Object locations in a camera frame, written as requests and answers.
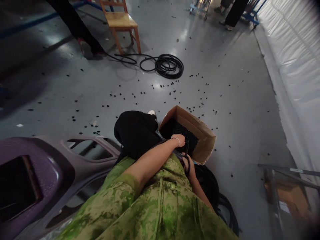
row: camouflage shirt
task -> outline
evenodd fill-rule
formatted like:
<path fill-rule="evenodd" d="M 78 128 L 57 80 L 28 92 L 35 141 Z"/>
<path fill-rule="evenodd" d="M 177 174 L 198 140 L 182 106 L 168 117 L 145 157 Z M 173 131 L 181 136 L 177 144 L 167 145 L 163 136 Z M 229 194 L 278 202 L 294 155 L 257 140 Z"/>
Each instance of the camouflage shirt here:
<path fill-rule="evenodd" d="M 193 192 L 174 154 L 138 192 L 126 157 L 57 239 L 238 239 Z"/>

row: silver bracelet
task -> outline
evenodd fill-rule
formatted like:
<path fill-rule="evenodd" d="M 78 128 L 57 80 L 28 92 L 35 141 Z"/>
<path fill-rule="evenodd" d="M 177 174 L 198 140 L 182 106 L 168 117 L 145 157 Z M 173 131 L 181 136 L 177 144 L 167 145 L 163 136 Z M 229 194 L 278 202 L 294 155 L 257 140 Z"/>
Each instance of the silver bracelet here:
<path fill-rule="evenodd" d="M 176 137 L 172 137 L 171 139 L 173 139 L 173 138 L 175 138 L 175 139 L 177 139 L 179 141 L 179 146 L 178 147 L 180 147 L 180 140 L 178 138 L 176 138 Z"/>

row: shiny floor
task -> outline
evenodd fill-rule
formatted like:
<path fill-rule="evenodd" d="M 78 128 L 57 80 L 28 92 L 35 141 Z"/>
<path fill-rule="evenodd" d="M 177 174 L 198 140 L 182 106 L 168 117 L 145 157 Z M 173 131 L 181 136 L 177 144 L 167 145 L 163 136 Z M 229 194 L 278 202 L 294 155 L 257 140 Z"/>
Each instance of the shiny floor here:
<path fill-rule="evenodd" d="M 12 91 L 9 98 L 0 96 L 1 138 L 94 136 L 100 130 L 101 135 L 115 140 L 116 117 L 124 111 L 153 109 L 161 122 L 175 105 L 195 106 L 192 113 L 217 135 L 216 151 L 206 165 L 233 205 L 241 238 L 272 239 L 270 206 L 257 164 L 291 167 L 294 162 L 252 26 L 239 22 L 232 32 L 225 31 L 218 24 L 223 17 L 213 11 L 218 5 L 219 1 L 211 3 L 204 21 L 203 13 L 189 15 L 190 1 L 127 1 L 139 26 L 142 52 L 180 58 L 185 69 L 179 82 L 108 58 L 88 61 L 59 17 L 1 40 L 1 84 Z M 117 53 L 111 32 L 102 23 L 102 12 L 91 6 L 80 10 L 105 50 Z M 32 8 L 10 6 L 2 9 L 0 28 L 52 11 L 40 0 Z M 128 33 L 120 33 L 119 39 L 124 51 L 136 51 Z M 98 128 L 90 126 L 95 121 Z"/>

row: leg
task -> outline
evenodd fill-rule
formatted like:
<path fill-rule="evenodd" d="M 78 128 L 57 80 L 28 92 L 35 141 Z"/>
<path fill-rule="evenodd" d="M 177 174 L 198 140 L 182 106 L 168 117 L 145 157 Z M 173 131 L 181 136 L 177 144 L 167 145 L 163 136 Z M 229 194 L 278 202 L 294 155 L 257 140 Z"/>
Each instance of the leg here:
<path fill-rule="evenodd" d="M 139 33 L 138 33 L 138 27 L 134 27 L 134 35 L 136 37 L 137 47 L 138 47 L 138 53 L 141 54 L 141 47 L 140 47 L 140 39 L 139 39 Z"/>
<path fill-rule="evenodd" d="M 118 35 L 117 35 L 116 30 L 115 30 L 113 27 L 111 27 L 110 30 L 111 30 L 111 32 L 112 32 L 112 36 L 113 36 L 113 38 L 114 38 L 114 41 L 116 42 L 116 45 L 117 45 L 117 47 L 118 47 L 119 53 L 120 53 L 120 54 L 123 54 L 123 51 L 122 51 L 122 49 L 121 49 L 120 42 L 119 42 L 119 39 L 118 39 Z"/>
<path fill-rule="evenodd" d="M 129 34 L 130 34 L 130 38 L 131 38 L 131 43 L 134 43 L 134 41 L 133 41 L 133 35 L 132 35 L 132 30 L 130 29 L 130 31 L 129 31 Z"/>
<path fill-rule="evenodd" d="M 155 132 L 158 128 L 155 118 L 155 115 L 139 111 L 127 111 L 119 116 L 114 126 L 114 136 L 123 145 L 123 150 L 116 164 L 125 156 L 138 160 L 161 141 Z"/>
<path fill-rule="evenodd" d="M 75 39 L 83 38 L 90 45 L 93 52 L 104 52 L 99 42 L 91 35 L 68 0 L 47 0 L 47 2 L 60 15 Z"/>
<path fill-rule="evenodd" d="M 229 14 L 226 17 L 225 24 L 235 27 L 240 17 L 242 16 L 249 0 L 235 0 Z"/>

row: cardboard box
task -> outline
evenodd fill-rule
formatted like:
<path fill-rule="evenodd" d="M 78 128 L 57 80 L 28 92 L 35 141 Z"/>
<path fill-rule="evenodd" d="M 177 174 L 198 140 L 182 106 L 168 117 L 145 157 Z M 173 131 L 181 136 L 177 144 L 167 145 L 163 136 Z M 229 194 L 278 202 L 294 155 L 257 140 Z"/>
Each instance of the cardboard box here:
<path fill-rule="evenodd" d="M 267 191 L 267 200 L 273 204 L 271 183 L 266 182 L 264 187 Z M 289 212 L 294 217 L 307 217 L 309 209 L 307 199 L 298 185 L 277 183 L 280 208 Z"/>
<path fill-rule="evenodd" d="M 160 133 L 163 125 L 171 118 L 176 120 L 199 139 L 191 158 L 198 164 L 204 165 L 214 149 L 216 135 L 200 119 L 179 106 L 173 107 L 166 114 L 159 127 Z"/>

